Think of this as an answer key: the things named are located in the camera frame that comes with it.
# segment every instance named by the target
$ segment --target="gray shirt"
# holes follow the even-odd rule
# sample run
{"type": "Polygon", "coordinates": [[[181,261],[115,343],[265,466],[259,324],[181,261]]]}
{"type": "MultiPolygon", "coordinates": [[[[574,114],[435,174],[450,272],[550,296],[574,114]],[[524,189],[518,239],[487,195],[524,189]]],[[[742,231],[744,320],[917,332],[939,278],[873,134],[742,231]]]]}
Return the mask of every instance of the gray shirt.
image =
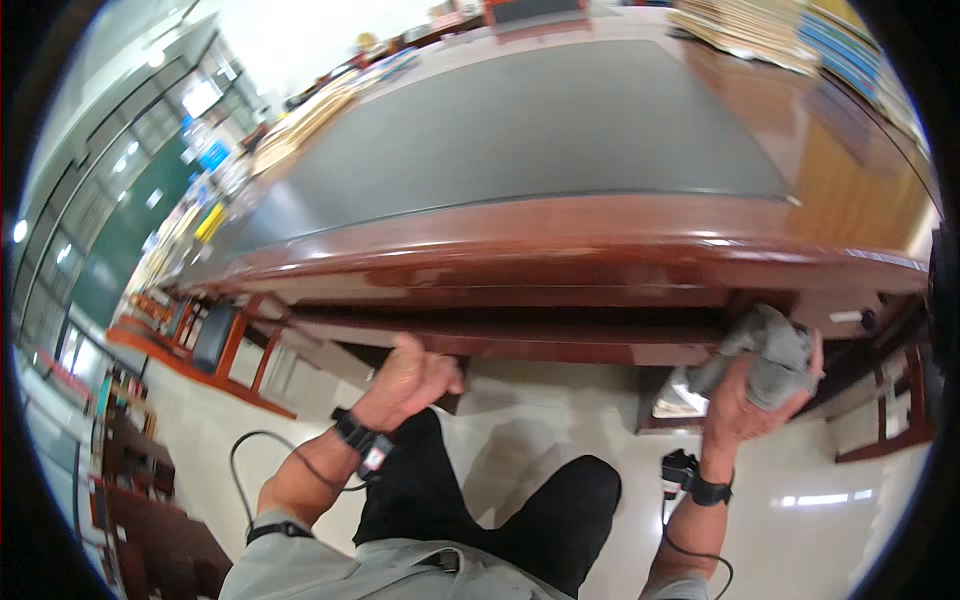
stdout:
{"type": "MultiPolygon", "coordinates": [[[[280,511],[254,526],[296,521],[280,511]]],[[[254,540],[230,570],[223,600],[570,600],[533,575],[495,556],[453,541],[377,540],[350,558],[313,538],[268,534],[254,540]],[[459,558],[456,572],[423,564],[440,552],[459,558]]],[[[707,600],[703,578],[682,578],[648,590],[641,600],[707,600]]]]}

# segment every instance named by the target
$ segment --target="gray desk mat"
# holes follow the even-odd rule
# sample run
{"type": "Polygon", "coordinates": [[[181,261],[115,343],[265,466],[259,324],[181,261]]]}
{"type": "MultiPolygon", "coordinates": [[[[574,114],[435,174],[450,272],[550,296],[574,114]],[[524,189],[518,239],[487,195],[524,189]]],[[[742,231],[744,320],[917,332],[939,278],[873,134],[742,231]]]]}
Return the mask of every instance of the gray desk mat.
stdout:
{"type": "Polygon", "coordinates": [[[351,108],[320,135],[226,254],[462,204],[788,193],[721,101],[649,40],[478,62],[351,108]]]}

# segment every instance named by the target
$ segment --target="shirt sleeve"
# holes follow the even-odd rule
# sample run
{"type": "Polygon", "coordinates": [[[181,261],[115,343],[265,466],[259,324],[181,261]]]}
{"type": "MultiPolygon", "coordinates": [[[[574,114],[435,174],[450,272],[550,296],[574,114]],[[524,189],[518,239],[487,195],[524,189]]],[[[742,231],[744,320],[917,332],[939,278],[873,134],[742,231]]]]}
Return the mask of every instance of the shirt sleeve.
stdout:
{"type": "MultiPolygon", "coordinates": [[[[265,511],[253,526],[296,519],[282,511],[265,511]]],[[[222,600],[279,599],[304,588],[345,579],[359,563],[315,538],[290,538],[281,533],[254,540],[233,566],[220,591],[222,600]]]]}
{"type": "Polygon", "coordinates": [[[668,580],[658,588],[648,589],[640,600],[709,600],[707,580],[697,576],[668,580]]]}

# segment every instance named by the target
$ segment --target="black pants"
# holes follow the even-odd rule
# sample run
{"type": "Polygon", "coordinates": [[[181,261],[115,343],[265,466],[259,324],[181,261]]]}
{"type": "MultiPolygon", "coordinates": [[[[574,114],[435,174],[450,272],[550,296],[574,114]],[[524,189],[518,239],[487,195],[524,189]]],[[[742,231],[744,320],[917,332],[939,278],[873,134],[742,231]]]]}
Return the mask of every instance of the black pants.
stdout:
{"type": "Polygon", "coordinates": [[[353,536],[451,540],[493,554],[574,598],[610,534],[620,476],[595,456],[553,474],[502,527],[487,530],[467,512],[432,410],[395,432],[397,448],[367,489],[353,536]]]}

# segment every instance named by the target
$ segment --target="black wrist strap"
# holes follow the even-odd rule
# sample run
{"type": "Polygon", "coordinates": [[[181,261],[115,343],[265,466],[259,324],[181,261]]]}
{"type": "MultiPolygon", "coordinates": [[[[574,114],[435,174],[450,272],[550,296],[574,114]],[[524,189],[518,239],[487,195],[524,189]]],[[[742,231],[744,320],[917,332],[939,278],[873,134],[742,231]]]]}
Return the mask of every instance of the black wrist strap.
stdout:
{"type": "Polygon", "coordinates": [[[269,525],[260,525],[259,527],[251,529],[247,534],[247,546],[257,538],[262,538],[268,534],[283,534],[287,538],[313,538],[313,534],[303,529],[298,523],[283,521],[269,525]]]}
{"type": "Polygon", "coordinates": [[[729,484],[708,483],[700,477],[700,471],[697,470],[690,482],[690,496],[700,506],[713,506],[720,501],[729,505],[733,497],[732,485],[732,479],[729,484]]]}
{"type": "Polygon", "coordinates": [[[330,418],[334,420],[333,428],[340,439],[360,455],[357,476],[368,482],[375,480],[383,461],[394,449],[393,443],[382,433],[364,427],[347,409],[338,406],[330,418]]]}
{"type": "Polygon", "coordinates": [[[360,456],[367,456],[376,437],[380,434],[361,425],[353,413],[339,406],[333,409],[330,418],[334,420],[333,427],[340,439],[356,450],[360,456]]]}

